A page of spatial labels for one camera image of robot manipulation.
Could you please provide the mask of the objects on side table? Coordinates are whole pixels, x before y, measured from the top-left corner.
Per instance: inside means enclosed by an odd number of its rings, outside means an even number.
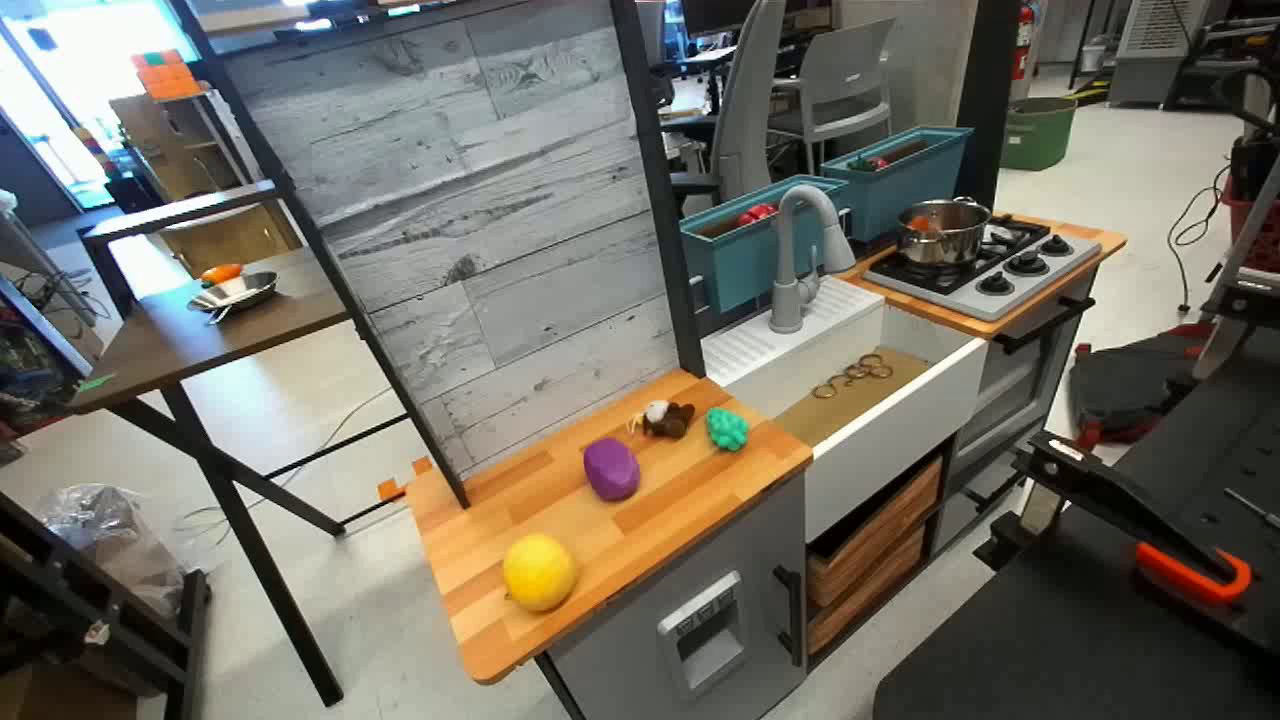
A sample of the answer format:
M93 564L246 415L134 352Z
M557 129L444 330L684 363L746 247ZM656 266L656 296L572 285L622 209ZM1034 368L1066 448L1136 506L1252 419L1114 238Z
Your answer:
M250 272L246 266L213 266L201 272L191 303L207 315L228 315L276 294L274 272Z

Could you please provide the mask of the grey office chair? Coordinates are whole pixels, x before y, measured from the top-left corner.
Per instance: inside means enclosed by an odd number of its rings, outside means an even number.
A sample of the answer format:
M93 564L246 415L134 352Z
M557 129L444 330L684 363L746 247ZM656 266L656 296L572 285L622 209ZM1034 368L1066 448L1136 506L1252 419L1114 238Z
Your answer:
M798 140L808 172L824 165L833 140L892 132L887 35L892 20L821 33L804 54L800 72L781 82L793 108L777 114L770 132Z

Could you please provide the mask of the white toy sink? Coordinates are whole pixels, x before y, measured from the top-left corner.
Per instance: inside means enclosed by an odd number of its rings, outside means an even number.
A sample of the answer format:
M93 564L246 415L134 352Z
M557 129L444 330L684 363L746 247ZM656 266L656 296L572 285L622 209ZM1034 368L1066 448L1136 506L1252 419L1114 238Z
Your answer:
M804 538L818 539L955 436L988 346L824 281L793 336L770 315L702 340L710 375L814 448Z

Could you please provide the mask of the grey wood backdrop panel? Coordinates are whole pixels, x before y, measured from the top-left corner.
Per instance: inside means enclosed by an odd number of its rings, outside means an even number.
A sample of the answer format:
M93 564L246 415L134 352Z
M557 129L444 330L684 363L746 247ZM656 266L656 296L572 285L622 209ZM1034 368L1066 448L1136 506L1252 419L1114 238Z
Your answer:
M459 0L228 82L452 472L678 368L608 0Z

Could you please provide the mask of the toy stove top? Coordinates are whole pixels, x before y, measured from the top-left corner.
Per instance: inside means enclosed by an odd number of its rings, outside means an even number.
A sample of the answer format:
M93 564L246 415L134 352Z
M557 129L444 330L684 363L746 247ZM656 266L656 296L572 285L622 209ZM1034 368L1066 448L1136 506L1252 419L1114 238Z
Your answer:
M881 287L907 294L973 319L1004 319L1051 281L1098 259L1094 239L1060 238L1047 226L992 220L966 266L913 266L887 253L867 270Z

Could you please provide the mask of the grey toy faucet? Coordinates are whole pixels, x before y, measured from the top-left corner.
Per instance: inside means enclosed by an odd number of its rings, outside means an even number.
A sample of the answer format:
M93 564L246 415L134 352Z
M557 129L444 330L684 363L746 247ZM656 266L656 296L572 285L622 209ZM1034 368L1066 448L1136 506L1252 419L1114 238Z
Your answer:
M818 278L798 270L798 209L808 203L821 220ZM777 281L770 330L793 336L804 326L804 308L818 301L824 278L841 278L857 266L853 239L841 229L838 203L818 186L793 186L777 203Z

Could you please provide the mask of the brown white toy mushroom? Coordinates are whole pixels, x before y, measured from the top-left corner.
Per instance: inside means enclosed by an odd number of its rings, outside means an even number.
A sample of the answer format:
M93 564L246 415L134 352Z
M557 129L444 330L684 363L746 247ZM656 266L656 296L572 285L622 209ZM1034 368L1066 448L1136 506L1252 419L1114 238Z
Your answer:
M647 401L642 414L642 434L660 441L679 441L693 429L696 410L678 401Z

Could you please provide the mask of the teal bin near faucet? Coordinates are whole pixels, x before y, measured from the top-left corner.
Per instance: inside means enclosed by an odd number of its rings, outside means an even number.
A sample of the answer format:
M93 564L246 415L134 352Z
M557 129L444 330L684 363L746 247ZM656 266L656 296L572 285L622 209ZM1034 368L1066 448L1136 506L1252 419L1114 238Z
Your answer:
M725 203L689 211L679 220L689 272L706 285L713 315L742 312L771 296L777 281L777 226L781 195L798 175L731 195Z

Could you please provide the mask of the wooden toy drawers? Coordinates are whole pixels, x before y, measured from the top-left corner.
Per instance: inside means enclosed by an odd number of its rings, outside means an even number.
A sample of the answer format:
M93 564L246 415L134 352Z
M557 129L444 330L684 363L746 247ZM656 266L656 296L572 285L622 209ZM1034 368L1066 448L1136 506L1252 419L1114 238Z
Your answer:
M828 651L925 560L945 457L918 459L887 487L808 546L808 651Z

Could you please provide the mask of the orange black clamp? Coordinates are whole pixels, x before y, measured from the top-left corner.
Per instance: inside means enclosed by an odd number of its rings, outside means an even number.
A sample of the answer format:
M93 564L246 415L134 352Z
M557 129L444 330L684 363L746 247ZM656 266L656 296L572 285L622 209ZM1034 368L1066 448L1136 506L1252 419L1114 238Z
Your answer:
M1230 610L1249 596L1255 581L1249 560L1203 546L1191 527L1163 516L1134 481L1060 436L1034 436L1021 454L1021 472L1128 532L1136 539L1136 564L1187 601Z

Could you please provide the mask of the dark brown side table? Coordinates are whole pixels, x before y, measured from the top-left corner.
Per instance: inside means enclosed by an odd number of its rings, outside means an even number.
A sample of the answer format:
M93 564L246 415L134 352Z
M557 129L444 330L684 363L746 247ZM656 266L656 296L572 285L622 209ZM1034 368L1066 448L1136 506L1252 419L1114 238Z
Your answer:
M225 319L198 308L201 285L180 285L162 296L129 294L125 330L115 331L108 352L86 373L86 384L74 398L74 414L108 410L134 429L174 444L201 468L276 620L284 624L284 637L291 639L291 651L301 657L322 705L333 709L344 701L344 688L322 639L312 637L284 574L276 570L246 506L246 492L256 492L259 502L284 507L289 516L329 538L344 538L357 521L382 514L382 506L363 506L354 516L322 514L318 506L289 492L282 485L282 472L256 472L251 465L225 454L207 436L198 405L184 394L184 384L201 373L250 361L256 352L291 346L301 336L348 319L344 301L338 296L310 247L270 257L264 272L276 278L276 287L264 301L233 308Z

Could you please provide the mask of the wooden toy countertop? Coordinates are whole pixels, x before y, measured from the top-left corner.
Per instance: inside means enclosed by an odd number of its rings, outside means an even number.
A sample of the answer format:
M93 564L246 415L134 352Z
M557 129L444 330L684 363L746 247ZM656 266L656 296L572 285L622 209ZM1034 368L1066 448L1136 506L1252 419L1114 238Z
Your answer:
M696 414L728 410L748 419L748 444L718 454L702 424L684 441L643 436L642 414L647 401L678 401ZM584 481L584 448L603 436L626 441L642 459L642 492L622 506L599 502ZM457 506L444 475L417 459L408 514L463 674L477 685L505 679L746 516L808 459L804 441L693 373L668 373L477 472L463 485L467 506ZM517 610L500 578L510 546L529 532L557 538L582 570L572 596L546 616Z

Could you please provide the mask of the green toy vegetable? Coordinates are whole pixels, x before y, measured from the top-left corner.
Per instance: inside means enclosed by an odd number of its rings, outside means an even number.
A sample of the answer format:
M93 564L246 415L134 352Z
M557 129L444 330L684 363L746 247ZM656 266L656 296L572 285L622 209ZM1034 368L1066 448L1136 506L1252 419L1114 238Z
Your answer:
M706 415L706 434L713 441L718 454L742 454L751 436L748 419L742 414L728 410L713 410Z

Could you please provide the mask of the purple toy eggplant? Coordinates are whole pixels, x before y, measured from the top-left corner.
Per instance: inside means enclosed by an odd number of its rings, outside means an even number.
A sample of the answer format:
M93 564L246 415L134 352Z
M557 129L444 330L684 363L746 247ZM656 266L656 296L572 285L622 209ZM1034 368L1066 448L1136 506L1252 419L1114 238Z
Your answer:
M642 459L622 441L592 441L584 448L584 475L599 502L622 506L642 487Z

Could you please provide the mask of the yellow toy lemon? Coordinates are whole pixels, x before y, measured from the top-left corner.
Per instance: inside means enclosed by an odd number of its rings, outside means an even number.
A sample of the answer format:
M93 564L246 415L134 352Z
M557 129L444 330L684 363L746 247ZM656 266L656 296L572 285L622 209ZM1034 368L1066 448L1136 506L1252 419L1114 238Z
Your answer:
M582 581L572 551L546 532L522 538L505 551L505 591L524 614L560 610Z

